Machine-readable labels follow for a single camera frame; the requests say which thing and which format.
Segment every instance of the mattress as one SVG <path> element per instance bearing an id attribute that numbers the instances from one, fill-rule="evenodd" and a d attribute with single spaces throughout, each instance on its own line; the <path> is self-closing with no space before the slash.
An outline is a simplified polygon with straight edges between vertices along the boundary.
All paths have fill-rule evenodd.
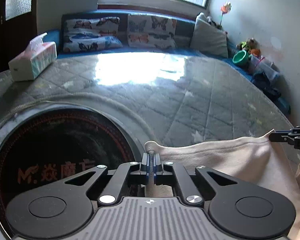
<path id="1" fill-rule="evenodd" d="M 281 111 L 227 63 L 151 52 L 60 58 L 33 82 L 13 83 L 9 71 L 0 73 L 0 119 L 18 105 L 74 93 L 124 105 L 168 147 L 292 128 Z M 299 163 L 300 151 L 290 152 L 288 158 Z"/>

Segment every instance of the butterfly pillow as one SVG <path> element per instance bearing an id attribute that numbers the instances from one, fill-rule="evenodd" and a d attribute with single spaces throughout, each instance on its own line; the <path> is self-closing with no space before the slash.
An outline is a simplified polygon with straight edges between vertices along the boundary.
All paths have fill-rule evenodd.
<path id="1" fill-rule="evenodd" d="M 176 32 L 177 20 L 159 16 L 151 16 L 151 30 L 158 33 Z"/>
<path id="2" fill-rule="evenodd" d="M 115 36 L 103 36 L 91 39 L 72 39 L 71 42 L 64 42 L 63 52 L 87 52 L 121 47 L 122 43 Z"/>
<path id="3" fill-rule="evenodd" d="M 128 44 L 131 48 L 174 49 L 173 34 L 129 33 Z"/>
<path id="4" fill-rule="evenodd" d="M 98 36 L 116 36 L 119 28 L 119 17 L 104 17 L 98 19 L 71 19 L 64 23 L 64 34 L 92 33 Z"/>
<path id="5" fill-rule="evenodd" d="M 151 14 L 129 14 L 128 32 L 175 34 L 177 20 Z"/>

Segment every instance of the tissue box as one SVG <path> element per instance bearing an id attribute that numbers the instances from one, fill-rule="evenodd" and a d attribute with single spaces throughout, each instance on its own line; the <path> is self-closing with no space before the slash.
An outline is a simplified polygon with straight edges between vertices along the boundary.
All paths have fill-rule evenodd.
<path id="1" fill-rule="evenodd" d="M 36 51 L 23 51 L 9 62 L 11 76 L 14 81 L 35 80 L 56 59 L 56 43 L 44 42 Z"/>

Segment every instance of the round pad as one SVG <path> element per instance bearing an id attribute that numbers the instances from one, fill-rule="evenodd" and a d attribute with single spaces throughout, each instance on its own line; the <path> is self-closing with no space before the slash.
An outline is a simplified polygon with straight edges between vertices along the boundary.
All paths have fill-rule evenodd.
<path id="1" fill-rule="evenodd" d="M 26 119 L 6 137 L 0 148 L 0 224 L 11 238 L 15 233 L 20 234 L 17 230 L 13 232 L 6 216 L 7 205 L 15 196 L 98 164 L 112 170 L 121 163 L 135 161 L 130 145 L 134 149 L 137 147 L 120 125 L 94 111 L 53 109 Z M 136 192 L 137 187 L 133 186 L 132 190 Z M 34 196 L 25 207 L 30 215 L 30 202 L 43 196 L 54 195 Z M 67 206 L 59 216 L 70 209 L 69 202 L 61 199 Z M 25 226 L 26 232 L 31 231 L 28 228 Z M 43 235 L 36 234 L 38 238 L 54 233 L 53 230 L 42 231 Z"/>
<path id="2" fill-rule="evenodd" d="M 66 203 L 57 197 L 41 197 L 32 201 L 29 211 L 39 218 L 51 218 L 61 214 L 66 208 Z"/>
<path id="3" fill-rule="evenodd" d="M 271 239 L 289 232 L 296 211 L 283 195 L 248 182 L 220 187 L 209 215 L 224 231 L 247 239 Z"/>
<path id="4" fill-rule="evenodd" d="M 269 215 L 273 209 L 272 204 L 260 197 L 245 197 L 240 199 L 235 207 L 247 217 L 261 218 Z"/>

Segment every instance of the silver screw head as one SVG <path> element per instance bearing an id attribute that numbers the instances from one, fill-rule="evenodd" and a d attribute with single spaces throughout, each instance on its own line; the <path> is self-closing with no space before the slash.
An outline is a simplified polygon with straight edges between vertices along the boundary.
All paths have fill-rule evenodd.
<path id="1" fill-rule="evenodd" d="M 189 203 L 199 203 L 199 202 L 202 201 L 202 198 L 200 196 L 197 196 L 197 195 L 191 195 L 191 196 L 187 197 L 186 200 Z"/>
<path id="2" fill-rule="evenodd" d="M 99 201 L 105 204 L 110 204 L 115 201 L 115 197 L 111 195 L 103 195 L 99 198 Z"/>

